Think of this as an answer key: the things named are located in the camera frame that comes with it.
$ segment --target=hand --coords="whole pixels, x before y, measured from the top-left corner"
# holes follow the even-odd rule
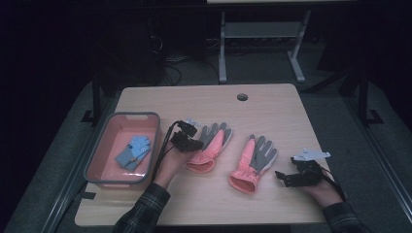
[[[165,189],[170,184],[170,181],[172,181],[176,173],[178,173],[184,164],[186,164],[188,159],[197,153],[197,151],[180,152],[174,148],[170,142],[167,143],[166,151],[167,153],[161,160],[157,175],[154,179],[154,183],[157,183]]]
[[[336,189],[325,180],[321,180],[320,183],[313,186],[302,186],[297,189],[311,195],[322,208],[343,202]]]

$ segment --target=sleeve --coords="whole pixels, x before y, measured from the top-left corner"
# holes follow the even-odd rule
[[[346,202],[324,208],[326,222],[332,233],[362,233],[363,225]]]
[[[151,183],[134,207],[116,223],[113,232],[153,232],[170,194],[156,183]]]

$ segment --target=translucent plastic container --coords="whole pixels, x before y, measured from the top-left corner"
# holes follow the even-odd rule
[[[85,168],[85,178],[102,188],[131,189],[149,175],[156,143],[160,135],[160,117],[156,113],[114,113],[110,115],[94,146]],[[122,168],[115,160],[134,136],[147,136],[150,150],[134,171]]]

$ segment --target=blue object in bin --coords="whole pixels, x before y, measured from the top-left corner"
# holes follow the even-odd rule
[[[120,167],[134,171],[150,150],[151,141],[147,136],[134,136],[126,148],[116,156]]]

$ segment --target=table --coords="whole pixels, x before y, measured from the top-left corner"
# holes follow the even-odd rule
[[[248,99],[240,101],[238,94]],[[291,84],[242,84],[126,88],[117,112],[156,112],[162,136],[176,120],[190,117],[202,124],[225,121],[233,136],[214,169],[194,174],[182,169],[169,185],[171,193],[158,225],[291,224],[323,222],[320,207],[308,195],[285,187],[274,171],[295,174],[290,157],[304,148],[320,150],[305,109]],[[264,135],[279,154],[262,176],[257,192],[241,193],[228,183],[250,134]],[[327,168],[324,159],[319,163]],[[114,225],[132,208],[142,190],[106,190],[89,183],[76,215],[80,226]]]

